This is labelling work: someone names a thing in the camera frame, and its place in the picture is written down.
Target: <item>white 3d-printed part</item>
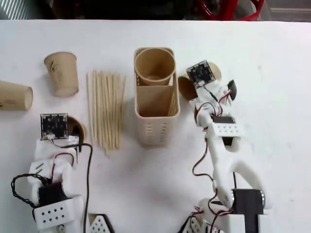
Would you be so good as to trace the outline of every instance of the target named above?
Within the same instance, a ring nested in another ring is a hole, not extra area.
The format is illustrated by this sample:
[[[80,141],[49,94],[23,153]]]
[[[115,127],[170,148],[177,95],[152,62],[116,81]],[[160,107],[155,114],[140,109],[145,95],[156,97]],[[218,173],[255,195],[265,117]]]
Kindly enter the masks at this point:
[[[110,233],[103,216],[96,216],[95,220],[91,225],[91,233]]]
[[[241,137],[244,136],[243,127],[239,124],[212,123],[215,137]]]
[[[185,225],[183,233],[203,233],[203,231],[198,220],[196,220],[195,217],[192,217],[188,220],[187,224]]]
[[[73,199],[36,208],[34,214],[39,230],[65,224],[77,218]]]

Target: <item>white surface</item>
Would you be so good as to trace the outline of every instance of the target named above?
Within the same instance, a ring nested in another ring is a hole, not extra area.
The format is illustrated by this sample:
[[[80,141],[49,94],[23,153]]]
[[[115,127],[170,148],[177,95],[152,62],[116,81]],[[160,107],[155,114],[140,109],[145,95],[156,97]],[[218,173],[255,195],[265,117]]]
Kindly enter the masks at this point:
[[[89,132],[86,72],[117,70],[130,78],[122,148],[108,159],[95,148],[89,210],[106,213],[117,233],[174,233],[193,206],[212,195],[207,178],[191,174],[203,155],[204,133],[181,101],[180,127],[167,149],[144,149],[136,139],[133,55],[138,47],[173,49],[178,74],[207,59],[238,88],[234,111],[274,195],[273,232],[311,228],[309,130],[311,24],[272,22],[0,21],[0,78],[34,90],[28,112],[0,112],[0,225],[35,232],[31,208],[14,198],[10,182],[28,171],[40,137],[40,113],[69,113]],[[43,59],[56,51],[77,56],[80,91],[52,95]],[[79,157],[76,186],[86,193],[88,149]],[[210,157],[198,171],[212,173]],[[26,180],[17,191],[30,195]]]

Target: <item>electrical wire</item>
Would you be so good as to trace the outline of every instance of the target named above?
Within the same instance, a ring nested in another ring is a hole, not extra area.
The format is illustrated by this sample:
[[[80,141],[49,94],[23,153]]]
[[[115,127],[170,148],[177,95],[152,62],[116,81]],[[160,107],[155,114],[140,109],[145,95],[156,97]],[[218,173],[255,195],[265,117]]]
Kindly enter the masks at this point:
[[[232,174],[233,174],[234,188],[237,188],[237,178],[235,176],[235,172],[233,172]]]
[[[54,177],[54,168],[55,168],[55,163],[53,163],[53,167],[52,167],[52,171],[51,171],[51,179],[53,181],[53,177]]]
[[[192,228],[192,224],[193,224],[193,222],[192,222],[192,219],[193,218],[195,218],[195,215],[199,215],[199,214],[202,214],[202,213],[204,213],[204,211],[198,211],[198,212],[195,212],[195,213],[193,213],[192,215],[191,215],[191,217],[190,217],[190,222],[189,222],[189,225],[190,225],[190,229],[191,229],[191,232],[192,233],[196,233],[194,230],[193,230],[193,228]]]
[[[214,105],[213,105],[212,103],[210,103],[210,102],[205,102],[205,103],[202,103],[202,104],[200,105],[200,107],[198,108],[198,110],[196,110],[196,111],[194,112],[194,120],[195,120],[195,123],[197,123],[197,121],[198,121],[197,118],[198,118],[199,112],[201,111],[201,109],[203,108],[203,106],[206,105],[206,104],[210,104],[210,105],[212,106],[213,110],[214,110],[214,115],[211,115],[211,117],[213,118],[213,117],[216,116],[216,109],[215,109]]]
[[[16,190],[15,190],[15,182],[17,179],[22,178],[22,177],[34,177],[38,180],[41,181],[41,183],[43,184],[43,186],[51,184],[52,181],[46,177],[40,176],[38,174],[22,174],[22,175],[18,175],[16,177],[13,178],[12,182],[11,182],[11,188],[12,188],[12,193],[13,196],[20,199],[21,201],[23,201],[24,203],[30,205],[32,208],[36,208],[38,207],[37,205],[35,205],[31,200],[23,198],[22,196],[20,196],[19,194],[17,194]]]
[[[217,197],[217,189],[216,189],[215,195],[214,195],[211,199],[209,199],[209,201],[208,201],[208,203],[207,203],[207,206],[208,206],[209,210],[210,210],[214,215],[216,215],[216,213],[215,213],[215,211],[213,211],[213,209],[211,208],[210,203],[211,203],[216,197]]]
[[[205,87],[205,85],[200,86],[200,87],[203,87],[203,88],[210,94],[210,96],[212,96],[212,98],[213,98],[214,100],[216,100],[216,102],[218,102],[216,96],[215,96],[211,91],[209,91],[209,90]]]
[[[229,97],[229,95],[231,94],[231,90],[229,90],[224,96],[222,96],[219,100],[218,100],[218,103],[221,103],[221,101],[224,99],[224,98],[227,98]]]
[[[91,160],[93,155],[93,147],[89,143],[79,143],[79,144],[72,144],[67,146],[58,146],[52,140],[50,140],[52,144],[59,148],[74,148],[74,147],[81,147],[81,146],[88,146],[90,148],[88,164],[87,164],[87,172],[86,172],[86,207],[84,211],[84,219],[83,219],[83,233],[86,233],[86,219],[87,219],[87,209],[88,209],[88,200],[89,200],[89,170],[91,166]]]
[[[207,146],[207,139],[205,139],[205,142],[206,142],[205,152],[204,152],[202,158],[199,159],[199,161],[196,162],[195,165],[192,167],[192,173],[193,173],[194,176],[208,176],[210,178],[210,180],[213,182],[214,180],[213,180],[211,175],[209,175],[207,173],[195,173],[194,172],[195,168],[205,159],[205,157],[207,155],[207,148],[208,148],[208,146]]]
[[[226,216],[226,215],[228,215],[228,214],[230,214],[230,213],[232,213],[232,210],[229,210],[229,211],[220,210],[220,211],[218,211],[217,214],[216,214],[215,217],[214,217],[214,220],[213,220],[211,226],[210,226],[210,231],[209,231],[209,233],[213,233],[213,228],[214,228],[215,221],[216,221],[216,219],[217,219],[219,216],[220,216],[220,217]]]
[[[61,153],[58,153],[57,155],[54,156],[54,159],[56,159],[59,155],[63,155],[63,154],[71,155],[71,158],[72,158],[71,166],[73,166],[73,163],[74,163],[74,156],[73,156],[73,154],[71,154],[71,153],[69,153],[69,152],[61,152]]]
[[[221,116],[222,114],[223,114],[223,108],[222,108],[222,106],[221,106],[221,101],[224,99],[224,98],[228,98],[229,97],[229,95],[231,94],[231,90],[229,90],[224,96],[222,96],[220,99],[219,99],[219,101],[218,101],[218,103],[219,103],[219,107],[220,107],[220,113],[218,114],[218,116]]]

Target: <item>white robotic arm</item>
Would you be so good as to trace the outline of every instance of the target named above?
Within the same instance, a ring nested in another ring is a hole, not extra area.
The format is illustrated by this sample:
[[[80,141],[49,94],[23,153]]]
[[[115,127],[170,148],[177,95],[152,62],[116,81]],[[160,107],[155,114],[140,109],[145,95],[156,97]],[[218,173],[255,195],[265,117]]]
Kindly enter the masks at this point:
[[[40,233],[57,233],[60,226],[65,232],[82,232],[84,202],[71,187],[78,148],[60,147],[78,143],[79,137],[76,136],[57,140],[58,146],[49,140],[37,140],[35,161],[29,173],[46,177],[51,180],[51,185],[54,184],[50,190],[44,191],[40,180],[28,177],[32,185],[32,201],[41,206],[34,209]]]
[[[262,170],[254,164],[245,131],[231,115],[237,92],[234,81],[222,85],[213,77],[206,61],[187,69],[187,73],[196,88],[198,97],[190,104],[197,126],[206,131],[205,139],[214,167],[213,189],[220,201],[220,205],[212,202],[214,198],[200,201],[202,221],[207,223],[208,232],[213,232],[213,226],[218,228],[215,232],[271,232],[269,218],[263,212],[263,209],[271,208],[271,196]],[[233,172],[240,174],[252,188],[232,189],[228,177]]]

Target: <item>tipped-over paper cup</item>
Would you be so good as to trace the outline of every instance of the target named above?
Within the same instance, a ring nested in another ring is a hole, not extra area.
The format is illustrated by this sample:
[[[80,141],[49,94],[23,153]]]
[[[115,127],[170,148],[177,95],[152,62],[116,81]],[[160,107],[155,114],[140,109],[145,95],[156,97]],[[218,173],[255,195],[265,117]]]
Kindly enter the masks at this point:
[[[0,81],[0,110],[28,110],[32,103],[31,87]]]
[[[69,97],[79,91],[76,60],[76,56],[70,52],[52,53],[44,59],[55,96]]]
[[[168,85],[175,72],[174,57],[166,49],[145,49],[135,58],[135,72],[142,85]]]

